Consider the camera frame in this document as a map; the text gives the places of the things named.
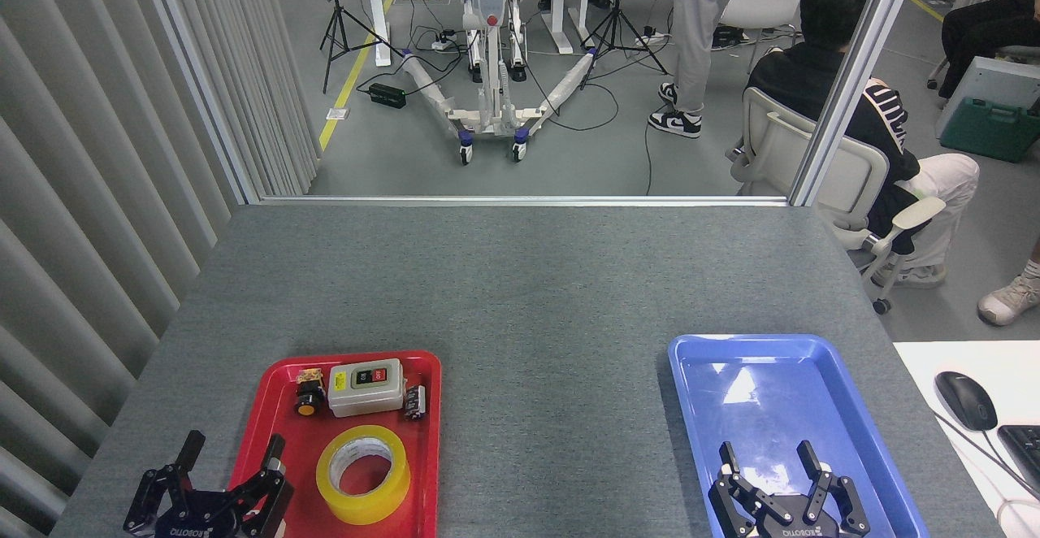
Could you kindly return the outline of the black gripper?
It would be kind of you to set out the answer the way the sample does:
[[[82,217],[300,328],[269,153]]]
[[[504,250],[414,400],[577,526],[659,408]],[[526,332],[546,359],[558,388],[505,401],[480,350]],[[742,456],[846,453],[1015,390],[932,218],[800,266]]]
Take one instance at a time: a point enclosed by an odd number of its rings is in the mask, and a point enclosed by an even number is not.
[[[206,438],[187,435],[177,459],[148,469],[134,494],[123,530],[155,537],[275,537],[294,489],[285,476],[282,435],[271,435],[259,471],[230,492],[193,491],[189,472]]]
[[[728,441],[718,449],[721,458],[708,498],[718,524],[726,537],[839,537],[866,536],[870,523],[851,476],[839,476],[822,467],[808,440],[799,443],[799,459],[811,481],[802,517],[792,516],[780,502],[751,484],[739,470],[735,450]],[[835,522],[822,511],[828,495],[839,509]]]

